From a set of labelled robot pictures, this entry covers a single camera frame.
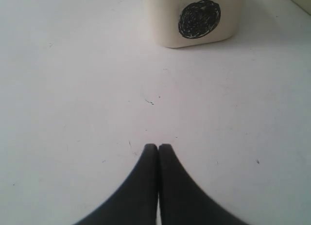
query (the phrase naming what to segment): white table surface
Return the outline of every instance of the white table surface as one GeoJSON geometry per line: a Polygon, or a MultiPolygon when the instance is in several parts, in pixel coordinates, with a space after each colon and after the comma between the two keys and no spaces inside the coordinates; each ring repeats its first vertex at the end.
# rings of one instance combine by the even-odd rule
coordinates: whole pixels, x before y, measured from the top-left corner
{"type": "Polygon", "coordinates": [[[311,17],[290,0],[175,50],[141,0],[0,0],[2,225],[80,220],[150,142],[246,222],[309,225],[310,113],[311,17]]]}

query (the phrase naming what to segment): black plastic claw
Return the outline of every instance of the black plastic claw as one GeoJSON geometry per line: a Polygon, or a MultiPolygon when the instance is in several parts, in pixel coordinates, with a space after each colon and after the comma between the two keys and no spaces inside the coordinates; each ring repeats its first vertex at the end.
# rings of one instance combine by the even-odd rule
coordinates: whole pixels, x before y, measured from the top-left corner
{"type": "Polygon", "coordinates": [[[147,144],[119,189],[76,225],[155,225],[158,200],[158,151],[147,144]]]}
{"type": "Polygon", "coordinates": [[[246,225],[196,185],[169,144],[159,148],[159,174],[162,225],[246,225]]]}

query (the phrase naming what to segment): black scribbled circle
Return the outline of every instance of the black scribbled circle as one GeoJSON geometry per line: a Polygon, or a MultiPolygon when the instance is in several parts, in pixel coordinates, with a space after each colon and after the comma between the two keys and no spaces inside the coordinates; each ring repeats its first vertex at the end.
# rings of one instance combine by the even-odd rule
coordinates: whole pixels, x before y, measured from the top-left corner
{"type": "Polygon", "coordinates": [[[201,38],[217,27],[220,16],[219,4],[211,0],[191,3],[181,12],[179,33],[187,39],[201,38]]]}

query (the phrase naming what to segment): black drawing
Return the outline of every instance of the black drawing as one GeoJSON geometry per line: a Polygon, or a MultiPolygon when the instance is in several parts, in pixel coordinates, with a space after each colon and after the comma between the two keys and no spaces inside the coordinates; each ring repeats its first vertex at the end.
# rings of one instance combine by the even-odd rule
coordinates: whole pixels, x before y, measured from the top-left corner
{"type": "Polygon", "coordinates": [[[219,4],[201,0],[188,5],[180,15],[179,33],[187,39],[198,39],[213,31],[221,16],[219,4]]]}

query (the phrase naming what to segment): black circle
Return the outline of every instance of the black circle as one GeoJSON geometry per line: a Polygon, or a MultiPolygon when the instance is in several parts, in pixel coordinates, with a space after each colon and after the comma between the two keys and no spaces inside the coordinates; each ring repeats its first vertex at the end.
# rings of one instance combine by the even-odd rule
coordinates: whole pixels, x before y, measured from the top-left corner
{"type": "Polygon", "coordinates": [[[213,31],[221,16],[219,4],[201,0],[188,5],[180,15],[179,33],[187,39],[198,39],[213,31]]]}

